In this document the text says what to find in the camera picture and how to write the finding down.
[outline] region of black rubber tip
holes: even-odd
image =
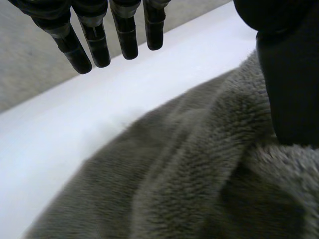
[[[163,27],[164,22],[146,23],[146,37],[150,50],[156,51],[163,46]]]
[[[92,70],[92,64],[82,46],[72,52],[65,52],[64,55],[79,74],[86,74]]]
[[[139,54],[136,31],[118,32],[118,37],[124,58],[127,60],[135,59]]]

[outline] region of gray fleece blanket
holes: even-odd
[[[319,151],[273,133],[253,53],[87,160],[28,239],[317,239]]]

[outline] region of white table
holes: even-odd
[[[237,67],[255,35],[231,2],[166,33],[159,51],[143,44],[133,61],[118,56],[0,115],[0,238],[21,238],[83,160],[132,121]]]

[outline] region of gray carpet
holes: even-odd
[[[164,30],[169,31],[229,1],[172,0],[166,8]],[[71,22],[83,43],[85,39],[74,16]],[[146,40],[142,6],[135,19],[138,44],[141,44]],[[77,75],[52,38],[6,0],[0,1],[0,24],[0,113]],[[121,49],[110,12],[104,24],[111,57],[117,56]]]

